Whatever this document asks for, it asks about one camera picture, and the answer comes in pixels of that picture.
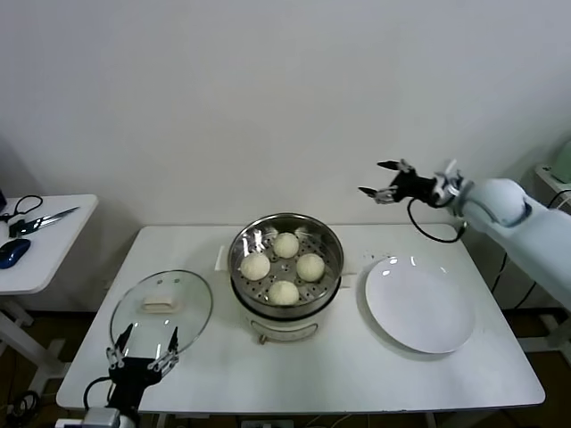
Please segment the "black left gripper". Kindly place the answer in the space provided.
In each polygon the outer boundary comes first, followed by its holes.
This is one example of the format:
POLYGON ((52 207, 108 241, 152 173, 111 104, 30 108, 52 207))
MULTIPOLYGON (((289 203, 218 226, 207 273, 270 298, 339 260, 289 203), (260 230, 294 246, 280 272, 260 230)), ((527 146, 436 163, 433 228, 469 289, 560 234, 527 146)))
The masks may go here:
POLYGON ((159 383, 162 379, 161 372, 169 372, 179 360, 177 327, 170 337, 166 352, 155 361, 151 358, 123 359, 132 329, 133 325, 129 324, 114 344, 106 349, 109 376, 114 384, 108 406, 121 413, 136 413, 145 390, 159 383))

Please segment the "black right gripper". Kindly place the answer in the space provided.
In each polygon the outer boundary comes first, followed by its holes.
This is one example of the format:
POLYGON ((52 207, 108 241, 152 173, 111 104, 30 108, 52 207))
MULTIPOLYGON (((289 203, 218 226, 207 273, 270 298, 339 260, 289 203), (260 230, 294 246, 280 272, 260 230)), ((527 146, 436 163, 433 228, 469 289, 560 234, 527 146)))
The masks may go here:
POLYGON ((376 204, 392 204, 405 198, 417 199, 429 206, 435 206, 437 197, 434 194, 436 178, 420 177, 415 169, 404 159, 383 160, 377 163, 383 169, 399 173, 389 187, 375 189, 359 186, 358 189, 376 204))

